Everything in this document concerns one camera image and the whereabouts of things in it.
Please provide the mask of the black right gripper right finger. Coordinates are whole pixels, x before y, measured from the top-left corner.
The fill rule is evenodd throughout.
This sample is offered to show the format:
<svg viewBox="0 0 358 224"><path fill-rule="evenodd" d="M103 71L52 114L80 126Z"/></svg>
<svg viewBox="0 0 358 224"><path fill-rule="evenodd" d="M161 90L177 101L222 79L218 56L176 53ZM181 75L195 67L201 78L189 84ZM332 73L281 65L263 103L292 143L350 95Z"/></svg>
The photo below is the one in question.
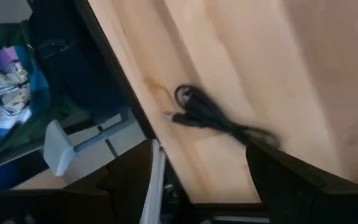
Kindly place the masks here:
<svg viewBox="0 0 358 224"><path fill-rule="evenodd" d="M358 224L358 184L261 142L246 159L271 224Z"/></svg>

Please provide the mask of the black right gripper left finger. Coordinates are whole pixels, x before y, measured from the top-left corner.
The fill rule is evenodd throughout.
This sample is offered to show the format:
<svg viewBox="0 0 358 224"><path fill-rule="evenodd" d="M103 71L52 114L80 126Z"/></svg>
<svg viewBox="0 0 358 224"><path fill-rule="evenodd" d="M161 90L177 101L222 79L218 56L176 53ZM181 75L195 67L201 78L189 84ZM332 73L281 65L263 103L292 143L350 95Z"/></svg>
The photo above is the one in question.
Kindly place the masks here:
<svg viewBox="0 0 358 224"><path fill-rule="evenodd" d="M0 224L139 224L153 149L143 141L63 189L0 190Z"/></svg>

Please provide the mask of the white aluminium extrusion bar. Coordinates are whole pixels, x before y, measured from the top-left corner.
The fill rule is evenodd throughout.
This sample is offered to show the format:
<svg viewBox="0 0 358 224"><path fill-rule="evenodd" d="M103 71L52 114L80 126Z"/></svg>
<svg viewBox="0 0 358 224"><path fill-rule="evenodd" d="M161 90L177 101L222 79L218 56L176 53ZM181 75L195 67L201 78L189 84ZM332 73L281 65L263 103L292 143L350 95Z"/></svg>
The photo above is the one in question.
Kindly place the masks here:
<svg viewBox="0 0 358 224"><path fill-rule="evenodd" d="M161 224L163 180L166 155L158 140L152 141L152 170L139 224Z"/></svg>

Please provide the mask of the person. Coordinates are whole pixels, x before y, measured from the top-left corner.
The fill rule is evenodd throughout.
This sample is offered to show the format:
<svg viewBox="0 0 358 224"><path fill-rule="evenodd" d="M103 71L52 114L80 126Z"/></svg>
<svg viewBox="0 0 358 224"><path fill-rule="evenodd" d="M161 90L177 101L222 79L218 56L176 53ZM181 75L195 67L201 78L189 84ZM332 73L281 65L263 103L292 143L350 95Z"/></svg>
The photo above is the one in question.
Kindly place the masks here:
<svg viewBox="0 0 358 224"><path fill-rule="evenodd" d="M101 124L126 105L80 15L81 0L30 0L32 14L0 24L0 155L40 138L53 120L84 113ZM0 167L0 190L19 183Z"/></svg>

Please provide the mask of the grey slotted rail with cap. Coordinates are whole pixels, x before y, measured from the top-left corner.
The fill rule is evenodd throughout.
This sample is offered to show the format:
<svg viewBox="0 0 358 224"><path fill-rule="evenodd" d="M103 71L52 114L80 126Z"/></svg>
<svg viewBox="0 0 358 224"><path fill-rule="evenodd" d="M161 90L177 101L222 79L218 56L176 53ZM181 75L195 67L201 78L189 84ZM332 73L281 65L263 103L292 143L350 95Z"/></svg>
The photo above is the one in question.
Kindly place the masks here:
<svg viewBox="0 0 358 224"><path fill-rule="evenodd" d="M45 133L43 158L55 176L79 179L115 160L145 140L132 110L125 106L113 114L91 119L91 126L69 134L56 121Z"/></svg>

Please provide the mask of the black table edge frame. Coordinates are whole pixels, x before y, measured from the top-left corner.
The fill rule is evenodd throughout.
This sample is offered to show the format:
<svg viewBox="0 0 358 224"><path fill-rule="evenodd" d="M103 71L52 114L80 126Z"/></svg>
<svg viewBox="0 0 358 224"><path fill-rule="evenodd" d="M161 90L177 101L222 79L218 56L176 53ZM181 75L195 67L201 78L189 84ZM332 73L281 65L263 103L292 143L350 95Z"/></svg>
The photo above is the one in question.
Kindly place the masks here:
<svg viewBox="0 0 358 224"><path fill-rule="evenodd" d="M165 0L76 0L87 29L140 128L156 139L167 161L165 175L178 194L179 223L216 219L268 219L252 183L243 147L211 130L172 123L164 112L178 109L174 92L197 82Z"/></svg>

